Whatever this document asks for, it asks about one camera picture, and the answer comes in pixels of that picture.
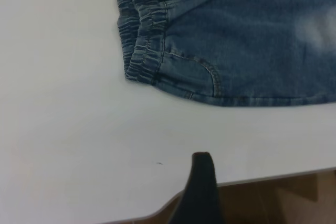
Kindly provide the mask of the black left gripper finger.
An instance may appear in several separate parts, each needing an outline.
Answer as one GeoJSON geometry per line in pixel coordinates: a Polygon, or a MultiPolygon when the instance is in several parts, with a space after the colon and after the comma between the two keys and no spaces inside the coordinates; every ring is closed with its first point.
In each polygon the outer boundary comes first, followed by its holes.
{"type": "Polygon", "coordinates": [[[169,223],[225,223],[210,153],[192,155],[187,184],[169,223]]]}

